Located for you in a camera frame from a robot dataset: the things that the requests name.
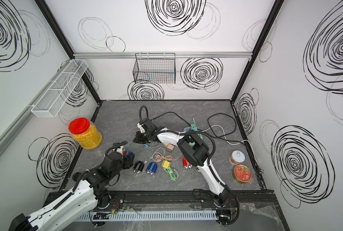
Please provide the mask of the pink charger adapter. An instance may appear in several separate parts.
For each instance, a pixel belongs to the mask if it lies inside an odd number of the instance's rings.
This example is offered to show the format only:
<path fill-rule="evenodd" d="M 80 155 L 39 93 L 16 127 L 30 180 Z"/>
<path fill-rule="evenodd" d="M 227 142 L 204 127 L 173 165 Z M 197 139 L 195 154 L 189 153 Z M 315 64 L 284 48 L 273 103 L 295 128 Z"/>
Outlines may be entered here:
<path fill-rule="evenodd" d="M 174 145 L 168 144 L 166 146 L 166 151 L 172 153 L 174 151 Z"/>

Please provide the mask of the blue striped shaver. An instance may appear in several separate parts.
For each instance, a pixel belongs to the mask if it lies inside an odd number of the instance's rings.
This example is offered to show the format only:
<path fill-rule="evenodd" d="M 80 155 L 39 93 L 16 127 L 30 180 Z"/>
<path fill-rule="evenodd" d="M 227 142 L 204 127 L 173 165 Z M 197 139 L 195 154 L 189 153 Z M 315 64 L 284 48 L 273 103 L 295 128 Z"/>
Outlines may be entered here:
<path fill-rule="evenodd" d="M 158 165 L 155 162 L 151 162 L 149 163 L 147 169 L 146 169 L 146 173 L 149 175 L 154 175 L 157 171 Z"/>

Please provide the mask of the yellow-green charger adapter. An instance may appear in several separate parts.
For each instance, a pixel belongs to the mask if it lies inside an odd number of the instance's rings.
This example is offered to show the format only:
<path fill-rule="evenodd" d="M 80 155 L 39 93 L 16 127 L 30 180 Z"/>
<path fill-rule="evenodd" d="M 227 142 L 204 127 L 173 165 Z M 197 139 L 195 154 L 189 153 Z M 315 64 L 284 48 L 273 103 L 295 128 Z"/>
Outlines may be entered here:
<path fill-rule="evenodd" d="M 171 166 L 171 163 L 170 163 L 169 161 L 163 160 L 163 162 L 162 162 L 162 167 L 163 167 L 164 169 L 169 169 L 170 166 Z"/>

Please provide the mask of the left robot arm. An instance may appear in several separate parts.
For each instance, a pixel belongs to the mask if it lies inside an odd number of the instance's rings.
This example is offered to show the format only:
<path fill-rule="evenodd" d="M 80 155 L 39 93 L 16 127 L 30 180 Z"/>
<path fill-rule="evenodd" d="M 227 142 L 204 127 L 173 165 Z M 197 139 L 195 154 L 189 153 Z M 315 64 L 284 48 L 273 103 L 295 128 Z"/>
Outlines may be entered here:
<path fill-rule="evenodd" d="M 135 155 L 119 152 L 106 153 L 98 166 L 75 176 L 72 189 L 42 209 L 26 216 L 18 215 L 10 224 L 10 231 L 61 231 L 81 215 L 116 203 L 107 189 L 109 182 L 120 178 L 120 172 L 133 166 Z"/>

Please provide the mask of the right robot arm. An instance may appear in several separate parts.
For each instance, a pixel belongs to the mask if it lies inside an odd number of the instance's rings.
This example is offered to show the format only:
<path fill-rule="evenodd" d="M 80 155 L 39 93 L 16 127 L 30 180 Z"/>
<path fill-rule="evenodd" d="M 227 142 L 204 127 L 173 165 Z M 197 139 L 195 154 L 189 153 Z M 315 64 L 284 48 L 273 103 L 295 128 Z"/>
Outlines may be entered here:
<path fill-rule="evenodd" d="M 228 203 L 233 195 L 213 166 L 211 159 L 216 151 L 216 144 L 210 135 L 201 131 L 177 132 L 157 127 L 148 118 L 140 121 L 137 127 L 139 131 L 134 138 L 135 143 L 147 144 L 158 141 L 177 146 L 186 160 L 202 173 L 214 196 L 215 204 L 223 207 Z"/>

